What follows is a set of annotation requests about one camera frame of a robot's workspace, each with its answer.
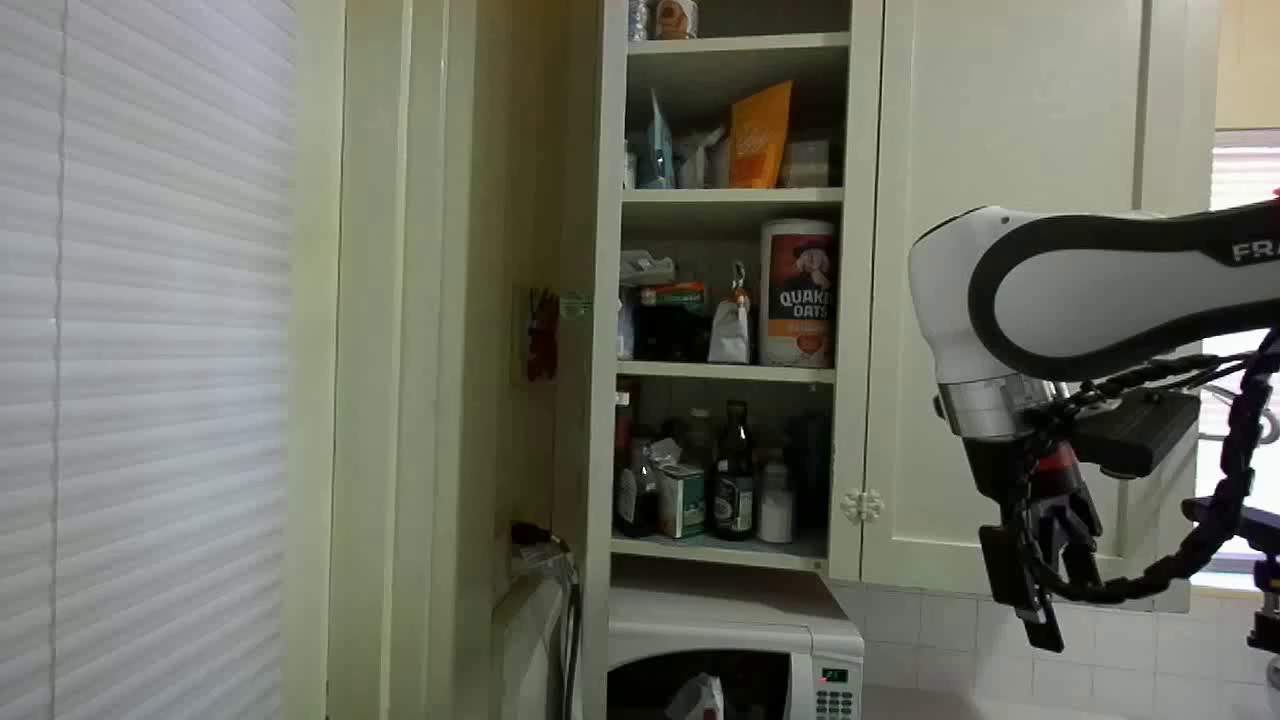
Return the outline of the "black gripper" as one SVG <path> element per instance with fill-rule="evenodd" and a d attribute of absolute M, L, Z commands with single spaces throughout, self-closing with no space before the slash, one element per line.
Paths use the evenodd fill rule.
<path fill-rule="evenodd" d="M 1033 648 L 1058 651 L 1063 638 L 1033 566 L 1045 559 L 1063 573 L 1067 591 L 1101 583 L 1101 521 L 1078 460 L 1067 444 L 1033 442 L 968 442 L 962 457 L 976 494 L 1000 509 L 1000 521 L 978 528 L 990 602 L 1015 612 Z"/>

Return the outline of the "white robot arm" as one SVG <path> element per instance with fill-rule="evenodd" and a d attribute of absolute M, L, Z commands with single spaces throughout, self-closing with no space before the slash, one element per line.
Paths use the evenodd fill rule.
<path fill-rule="evenodd" d="M 1280 374 L 1280 213 L 1078 215 L 978 205 L 907 253 L 936 411 L 962 444 L 987 591 L 1054 651 L 1054 610 L 1126 606 L 1195 575 L 1228 542 L 1275 583 L 1280 526 L 1253 504 Z M 1136 575 L 1102 575 L 1087 474 L 1138 482 L 1189 438 L 1198 387 L 1228 382 L 1220 482 L 1189 497 L 1189 536 Z"/>

